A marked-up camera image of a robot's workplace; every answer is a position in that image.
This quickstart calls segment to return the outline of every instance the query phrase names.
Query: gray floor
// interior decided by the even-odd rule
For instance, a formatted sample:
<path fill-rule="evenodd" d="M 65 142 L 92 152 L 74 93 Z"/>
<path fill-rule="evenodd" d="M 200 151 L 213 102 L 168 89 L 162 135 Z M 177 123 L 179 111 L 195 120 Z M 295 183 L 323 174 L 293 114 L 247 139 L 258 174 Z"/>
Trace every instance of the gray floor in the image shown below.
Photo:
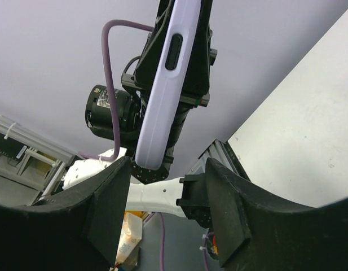
<path fill-rule="evenodd" d="M 205 270 L 202 251 L 202 235 L 205 229 L 195 221 L 164 214 L 165 221 L 165 271 Z M 138 271 L 159 271 L 161 224 L 157 215 L 144 225 L 140 243 Z M 210 271 L 222 270 L 217 261 L 209 257 Z"/>
<path fill-rule="evenodd" d="M 6 206 L 31 205 L 37 191 L 0 176 L 0 204 Z"/>

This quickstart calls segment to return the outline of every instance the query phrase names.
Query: white label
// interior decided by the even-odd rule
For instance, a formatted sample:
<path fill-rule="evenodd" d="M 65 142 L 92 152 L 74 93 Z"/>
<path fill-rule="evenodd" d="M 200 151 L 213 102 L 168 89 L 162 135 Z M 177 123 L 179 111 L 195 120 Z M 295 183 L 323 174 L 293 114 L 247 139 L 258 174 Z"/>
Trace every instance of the white label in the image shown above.
<path fill-rule="evenodd" d="M 17 159 L 20 159 L 21 156 L 22 156 L 22 154 L 24 154 L 26 150 L 27 150 L 27 146 L 25 145 L 25 146 L 22 147 L 22 149 L 20 150 L 20 152 L 17 154 L 16 158 L 17 158 Z"/>

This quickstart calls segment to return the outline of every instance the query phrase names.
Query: black oval button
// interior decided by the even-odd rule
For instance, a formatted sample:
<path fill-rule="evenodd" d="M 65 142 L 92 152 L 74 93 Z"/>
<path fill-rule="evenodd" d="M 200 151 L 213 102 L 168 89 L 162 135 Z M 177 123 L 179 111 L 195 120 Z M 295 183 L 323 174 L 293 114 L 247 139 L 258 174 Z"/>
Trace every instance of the black oval button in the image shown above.
<path fill-rule="evenodd" d="M 181 45 L 183 43 L 183 36 L 174 34 L 171 38 L 168 56 L 166 57 L 165 68 L 172 71 L 176 68 L 180 56 Z"/>

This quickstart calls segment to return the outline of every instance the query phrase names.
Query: white cable tie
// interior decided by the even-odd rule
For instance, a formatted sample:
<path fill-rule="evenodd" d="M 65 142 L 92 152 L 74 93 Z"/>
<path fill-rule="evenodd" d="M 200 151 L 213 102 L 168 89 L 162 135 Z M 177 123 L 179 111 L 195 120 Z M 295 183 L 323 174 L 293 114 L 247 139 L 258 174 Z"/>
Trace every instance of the white cable tie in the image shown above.
<path fill-rule="evenodd" d="M 8 136 L 9 136 L 9 133 L 10 133 L 12 127 L 15 126 L 16 124 L 17 124 L 17 123 L 12 123 L 11 126 L 8 128 L 8 130 L 7 130 L 7 132 L 6 132 L 6 135 L 5 135 L 5 137 L 4 137 L 5 140 L 8 139 Z"/>

